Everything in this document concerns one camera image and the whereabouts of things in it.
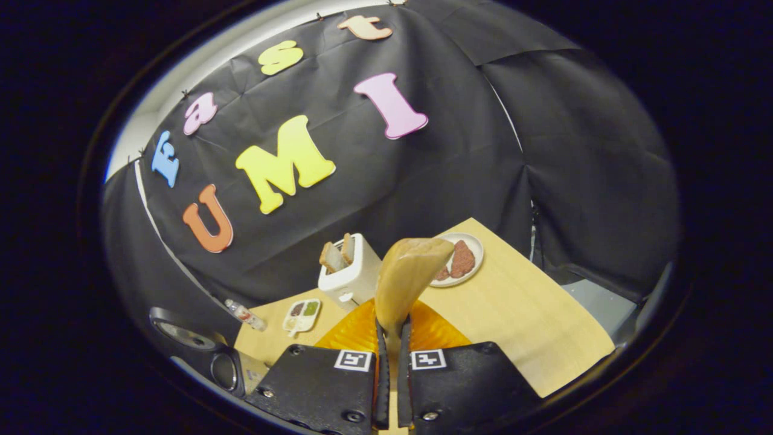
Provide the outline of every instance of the bread slice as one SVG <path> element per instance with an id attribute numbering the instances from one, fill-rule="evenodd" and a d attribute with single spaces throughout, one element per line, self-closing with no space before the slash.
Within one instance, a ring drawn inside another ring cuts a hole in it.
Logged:
<path id="1" fill-rule="evenodd" d="M 343 255 L 343 259 L 345 259 L 347 263 L 354 263 L 354 238 L 349 233 L 343 235 L 341 255 Z"/>
<path id="2" fill-rule="evenodd" d="M 325 247 L 322 248 L 322 254 L 319 256 L 319 264 L 323 265 L 328 270 L 328 274 L 336 273 L 349 265 L 346 263 L 346 260 L 343 259 L 343 255 L 341 255 L 338 248 L 333 246 L 331 242 L 325 243 Z"/>

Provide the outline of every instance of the wooden table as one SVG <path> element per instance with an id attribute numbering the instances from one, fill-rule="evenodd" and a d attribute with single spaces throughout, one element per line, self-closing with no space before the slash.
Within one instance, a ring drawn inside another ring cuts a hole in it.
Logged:
<path id="1" fill-rule="evenodd" d="M 473 343 L 497 343 L 540 397 L 571 382 L 615 349 L 590 313 L 488 228 L 470 218 L 446 232 L 477 237 L 485 249 L 483 263 L 464 283 L 428 287 L 419 299 Z M 322 301 L 314 328 L 288 337 L 281 322 L 290 305 L 313 297 Z M 346 315 L 319 289 L 251 310 L 266 320 L 266 331 L 242 325 L 234 347 L 270 364 L 290 344 L 315 344 Z M 390 406 L 396 404 L 394 397 Z M 390 422 L 390 427 L 397 425 Z"/>

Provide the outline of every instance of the white wall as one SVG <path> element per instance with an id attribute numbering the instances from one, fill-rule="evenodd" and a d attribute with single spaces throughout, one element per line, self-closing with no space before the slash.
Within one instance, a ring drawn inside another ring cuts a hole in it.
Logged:
<path id="1" fill-rule="evenodd" d="M 317 12 L 326 16 L 386 3 L 386 0 L 288 0 L 225 29 L 182 59 L 148 91 L 115 143 L 105 180 L 123 167 L 127 158 L 139 157 L 138 150 L 148 144 L 161 121 L 180 101 L 182 90 L 191 89 L 229 59 L 279 32 L 316 19 Z M 403 0 L 393 0 L 393 3 L 401 4 Z"/>

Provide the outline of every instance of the white plate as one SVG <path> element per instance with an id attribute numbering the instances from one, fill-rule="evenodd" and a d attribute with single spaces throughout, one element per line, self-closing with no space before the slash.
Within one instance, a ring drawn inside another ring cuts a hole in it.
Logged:
<path id="1" fill-rule="evenodd" d="M 474 235 L 470 235 L 467 233 L 448 233 L 444 235 L 439 235 L 436 238 L 442 238 L 444 240 L 448 240 L 449 242 L 456 244 L 457 241 L 464 240 L 467 244 L 467 247 L 470 248 L 470 251 L 472 251 L 472 256 L 475 257 L 475 265 L 472 267 L 472 270 L 467 272 L 466 275 L 462 276 L 461 278 L 451 278 L 450 276 L 442 281 L 437 281 L 436 279 L 433 279 L 430 283 L 430 286 L 432 287 L 450 287 L 455 286 L 459 283 L 463 283 L 464 281 L 467 281 L 470 279 L 480 268 L 481 263 L 483 263 L 483 244 L 481 241 L 478 240 Z M 448 271 L 451 271 L 451 264 L 454 262 L 454 255 L 451 256 L 451 259 L 448 260 L 448 263 L 446 263 L 446 267 L 448 267 Z"/>

